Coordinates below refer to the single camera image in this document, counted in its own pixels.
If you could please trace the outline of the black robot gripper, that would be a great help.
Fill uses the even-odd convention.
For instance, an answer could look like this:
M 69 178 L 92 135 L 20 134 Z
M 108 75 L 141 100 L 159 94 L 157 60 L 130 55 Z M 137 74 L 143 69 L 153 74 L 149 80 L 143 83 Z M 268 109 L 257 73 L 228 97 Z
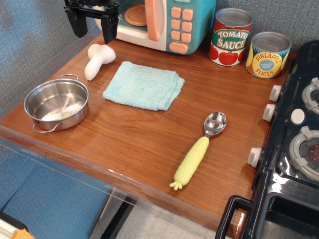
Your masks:
M 117 26 L 122 17 L 119 13 L 120 3 L 116 0 L 65 0 L 65 12 L 78 38 L 88 32 L 86 18 L 101 20 L 105 44 L 109 44 L 117 36 Z

